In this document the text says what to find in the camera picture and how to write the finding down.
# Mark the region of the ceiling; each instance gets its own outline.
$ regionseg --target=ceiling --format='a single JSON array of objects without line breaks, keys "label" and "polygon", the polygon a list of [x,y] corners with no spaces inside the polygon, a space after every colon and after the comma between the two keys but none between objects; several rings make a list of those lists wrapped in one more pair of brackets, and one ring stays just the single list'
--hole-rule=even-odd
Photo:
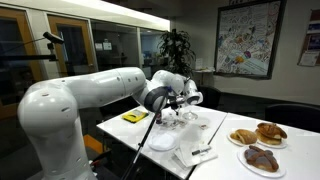
[{"label": "ceiling", "polygon": [[181,16],[181,5],[183,0],[103,0],[120,5],[146,14],[171,19]]}]

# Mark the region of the door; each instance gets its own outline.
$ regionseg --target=door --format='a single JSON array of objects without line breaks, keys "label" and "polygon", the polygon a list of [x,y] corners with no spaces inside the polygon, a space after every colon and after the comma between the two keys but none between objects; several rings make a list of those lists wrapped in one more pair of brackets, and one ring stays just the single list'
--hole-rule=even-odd
[{"label": "door", "polygon": [[[0,55],[35,55],[25,11],[0,8]],[[42,80],[38,61],[0,61],[0,120],[16,116],[18,103]]]},{"label": "door", "polygon": [[63,77],[95,72],[87,21],[48,16],[51,32],[64,40],[55,45]]}]

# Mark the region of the framed poster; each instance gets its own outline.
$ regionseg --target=framed poster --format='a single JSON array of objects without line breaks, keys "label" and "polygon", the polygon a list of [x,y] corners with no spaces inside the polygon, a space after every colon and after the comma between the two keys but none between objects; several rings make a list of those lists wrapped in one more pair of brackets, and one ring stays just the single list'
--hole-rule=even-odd
[{"label": "framed poster", "polygon": [[241,4],[255,0],[229,0],[229,5]]},{"label": "framed poster", "polygon": [[311,11],[298,65],[320,66],[320,9]]},{"label": "framed poster", "polygon": [[218,9],[215,74],[271,79],[285,0]]}]

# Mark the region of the picture frame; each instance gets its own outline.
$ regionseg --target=picture frame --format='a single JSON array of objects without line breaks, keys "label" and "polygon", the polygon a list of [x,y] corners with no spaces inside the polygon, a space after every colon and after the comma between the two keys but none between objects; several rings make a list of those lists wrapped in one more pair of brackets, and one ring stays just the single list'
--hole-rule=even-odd
[{"label": "picture frame", "polygon": [[229,0],[229,5],[236,5],[236,4],[246,3],[250,1],[256,1],[256,0]]},{"label": "picture frame", "polygon": [[271,79],[286,0],[218,8],[216,75]]}]

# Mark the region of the cable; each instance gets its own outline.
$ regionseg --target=cable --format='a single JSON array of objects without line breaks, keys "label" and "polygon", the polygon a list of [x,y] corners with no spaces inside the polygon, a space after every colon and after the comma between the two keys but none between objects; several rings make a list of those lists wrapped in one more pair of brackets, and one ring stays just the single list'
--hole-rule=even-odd
[{"label": "cable", "polygon": [[24,46],[24,45],[26,45],[26,44],[29,44],[29,43],[32,43],[32,42],[36,42],[36,41],[40,41],[40,40],[42,40],[42,39],[46,39],[46,38],[40,38],[40,39],[36,39],[36,40],[33,40],[33,41],[26,42],[26,43],[21,44],[21,45],[19,45],[19,46],[13,47],[13,48],[11,48],[11,49],[9,49],[9,50],[2,51],[2,52],[0,53],[0,55],[2,55],[2,54],[4,54],[4,53],[7,53],[7,52],[9,52],[9,51],[12,51],[12,50],[14,50],[14,49],[17,49],[17,48],[19,48],[19,47],[21,47],[21,46]]}]

